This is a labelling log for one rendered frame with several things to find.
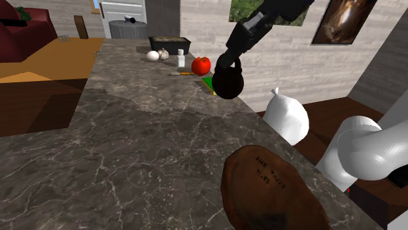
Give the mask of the white panel door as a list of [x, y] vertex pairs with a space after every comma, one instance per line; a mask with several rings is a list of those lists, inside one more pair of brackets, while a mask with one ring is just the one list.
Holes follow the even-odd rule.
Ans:
[[145, 0], [97, 0], [105, 36], [111, 38], [109, 22], [124, 20], [131, 16], [137, 21], [147, 23]]

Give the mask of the dark framed wall picture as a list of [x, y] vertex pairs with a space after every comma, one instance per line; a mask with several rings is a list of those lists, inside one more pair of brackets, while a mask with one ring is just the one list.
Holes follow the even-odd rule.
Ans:
[[311, 45], [350, 45], [377, 0], [330, 0]]

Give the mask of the brown oval loaf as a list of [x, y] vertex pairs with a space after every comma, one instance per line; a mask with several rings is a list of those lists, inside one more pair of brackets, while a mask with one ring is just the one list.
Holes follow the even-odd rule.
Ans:
[[227, 157], [220, 190], [235, 230], [332, 230], [297, 170], [263, 146], [243, 146]]

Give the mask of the round grey side table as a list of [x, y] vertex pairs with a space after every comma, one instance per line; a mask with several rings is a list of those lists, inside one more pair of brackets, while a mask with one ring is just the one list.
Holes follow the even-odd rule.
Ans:
[[147, 24], [136, 21], [135, 18], [128, 20], [112, 20], [109, 22], [112, 39], [147, 39]]

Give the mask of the black baking tray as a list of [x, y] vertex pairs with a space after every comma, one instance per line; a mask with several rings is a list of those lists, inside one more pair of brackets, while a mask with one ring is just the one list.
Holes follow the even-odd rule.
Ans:
[[189, 53], [191, 42], [185, 37], [149, 37], [152, 50], [159, 51], [162, 48], [170, 55], [177, 55], [178, 49], [184, 51], [184, 55]]

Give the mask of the white tied sack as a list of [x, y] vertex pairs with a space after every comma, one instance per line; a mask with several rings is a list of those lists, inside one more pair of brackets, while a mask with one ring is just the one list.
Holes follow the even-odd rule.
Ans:
[[294, 146], [308, 134], [307, 111], [298, 100], [280, 94], [279, 87], [271, 92], [274, 96], [267, 105], [263, 120]]

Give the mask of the green and yellow sponge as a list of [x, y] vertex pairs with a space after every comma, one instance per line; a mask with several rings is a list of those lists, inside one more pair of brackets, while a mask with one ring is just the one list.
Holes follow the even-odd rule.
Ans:
[[201, 80], [202, 80], [202, 82], [204, 83], [204, 85], [209, 89], [209, 91], [210, 91], [213, 95], [216, 95], [216, 92], [215, 92], [215, 90], [214, 90], [214, 88], [213, 88], [213, 85], [212, 85], [212, 77], [204, 77], [204, 78], [202, 78]]

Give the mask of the black round kettlebell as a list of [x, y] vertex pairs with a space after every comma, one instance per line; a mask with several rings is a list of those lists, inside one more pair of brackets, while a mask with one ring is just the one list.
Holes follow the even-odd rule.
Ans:
[[242, 76], [241, 60], [234, 59], [234, 67], [223, 69], [217, 63], [212, 76], [214, 92], [223, 99], [234, 99], [243, 90], [244, 80]]

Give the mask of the red tomato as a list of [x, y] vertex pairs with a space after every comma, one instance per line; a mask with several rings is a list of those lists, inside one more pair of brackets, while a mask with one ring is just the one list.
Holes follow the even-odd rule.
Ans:
[[197, 57], [193, 60], [191, 70], [193, 73], [199, 76], [203, 76], [209, 73], [211, 69], [211, 61], [207, 57]]

